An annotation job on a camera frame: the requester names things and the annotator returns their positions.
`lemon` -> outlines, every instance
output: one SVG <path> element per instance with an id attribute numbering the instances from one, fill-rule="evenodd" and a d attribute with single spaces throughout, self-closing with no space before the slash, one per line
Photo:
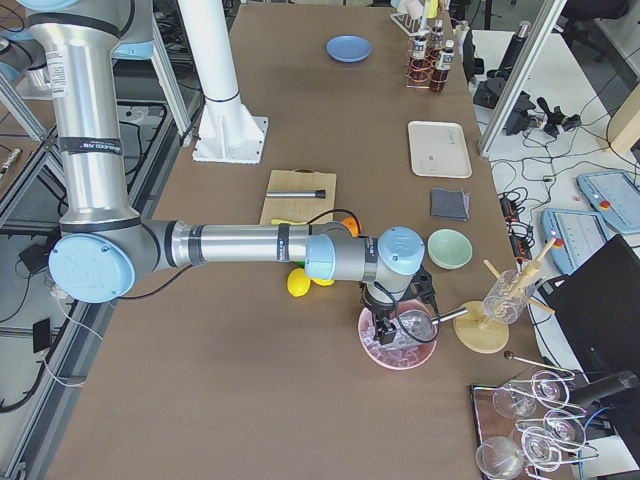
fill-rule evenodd
<path id="1" fill-rule="evenodd" d="M 301 297 L 311 288 L 311 279 L 302 268 L 292 270 L 287 277 L 287 290 L 294 297 Z"/>
<path id="2" fill-rule="evenodd" d="M 323 280 L 321 278 L 312 278 L 313 283 L 316 285 L 320 285 L 321 287 L 328 287 L 329 285 L 333 285 L 335 280 Z"/>

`white tray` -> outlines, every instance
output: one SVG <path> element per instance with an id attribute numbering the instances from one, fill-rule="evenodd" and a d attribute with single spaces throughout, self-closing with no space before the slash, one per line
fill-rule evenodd
<path id="1" fill-rule="evenodd" d="M 448 122 L 410 122 L 411 169 L 421 177 L 469 178 L 471 162 L 462 127 Z"/>

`white table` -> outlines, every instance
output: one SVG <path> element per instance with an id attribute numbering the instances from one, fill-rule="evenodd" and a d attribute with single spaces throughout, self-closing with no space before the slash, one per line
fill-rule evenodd
<path id="1" fill-rule="evenodd" d="M 512 35 L 512 32 L 473 32 L 476 57 L 484 59 L 486 70 L 498 67 Z M 583 125 L 586 126 L 593 123 L 586 127 L 590 132 L 601 137 L 605 136 L 609 115 L 560 35 L 553 34 L 549 36 L 544 50 L 525 84 L 524 91 L 531 95 L 533 103 L 536 103 L 536 99 L 542 96 L 547 100 L 551 110 L 556 105 L 559 105 L 565 115 L 580 114 Z M 475 110 L 480 127 L 483 129 L 489 122 L 493 111 L 479 106 L 476 106 Z M 553 138 L 544 133 L 542 129 L 534 129 L 528 132 L 528 135 L 529 140 L 526 141 L 522 133 L 507 136 L 503 130 L 492 146 L 489 160 L 493 164 L 493 178 L 496 190 L 499 193 L 515 187 L 525 187 L 529 191 L 529 198 L 531 199 L 545 201 L 549 198 L 548 203 L 539 207 L 538 204 L 540 202 L 535 200 L 527 201 L 524 204 L 525 211 L 520 215 L 522 221 L 530 223 L 534 227 L 536 244 L 532 249 L 532 255 L 535 255 L 543 245 L 540 214 L 545 208 L 593 210 L 582 192 L 578 190 L 576 184 L 576 176 L 578 174 L 603 170 L 597 165 L 631 172 L 633 172 L 633 167 L 613 153 L 604 150 L 604 143 L 599 142 L 597 137 L 582 129 L 578 129 L 575 132 L 561 133 L 556 141 L 548 144 L 548 150 L 552 156 L 561 155 L 565 152 L 570 154 L 570 156 L 555 159 L 553 167 L 546 163 L 531 160 L 527 160 L 524 163 L 501 161 L 519 160 L 531 156 L 547 156 L 548 153 L 545 148 L 536 144 L 536 142 L 547 144 Z M 635 163 L 635 158 L 630 152 L 618 153 L 629 162 Z M 576 165 L 583 160 L 591 163 Z M 575 168 L 563 171 L 565 168 L 574 165 L 576 165 Z M 543 177 L 553 176 L 558 172 L 562 173 L 555 177 L 555 182 L 541 181 Z M 631 245 L 640 243 L 640 235 L 627 235 L 625 238 Z M 542 275 L 546 278 L 560 275 L 560 271 L 553 264 L 550 255 L 547 256 L 543 263 Z M 535 308 L 530 313 L 534 321 L 541 321 L 547 318 L 546 313 Z M 539 334 L 536 332 L 536 338 L 543 355 L 549 356 L 550 351 L 551 358 L 557 359 L 563 367 L 580 369 L 580 365 L 564 338 L 555 317 L 539 325 L 538 328 Z M 591 444 L 599 449 L 600 458 L 585 464 L 586 477 L 638 469 L 638 465 L 620 437 L 614 436 L 596 440 Z"/>

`office chair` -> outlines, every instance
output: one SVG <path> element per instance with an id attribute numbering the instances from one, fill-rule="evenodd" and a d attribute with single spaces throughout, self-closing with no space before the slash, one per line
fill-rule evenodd
<path id="1" fill-rule="evenodd" d="M 568 0 L 561 13 L 567 19 L 562 38 L 569 48 L 574 41 L 592 48 L 600 54 L 596 61 L 601 62 L 605 57 L 604 49 L 589 39 L 589 32 L 578 30 L 576 22 L 596 18 L 615 20 L 626 15 L 628 11 L 629 0 Z"/>

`blue plate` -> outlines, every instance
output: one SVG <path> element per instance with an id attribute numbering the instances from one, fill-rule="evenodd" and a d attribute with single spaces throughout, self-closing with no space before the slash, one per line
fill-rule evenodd
<path id="1" fill-rule="evenodd" d="M 362 37 L 342 35 L 327 42 L 327 53 L 339 62 L 360 62 L 371 53 L 371 44 Z"/>

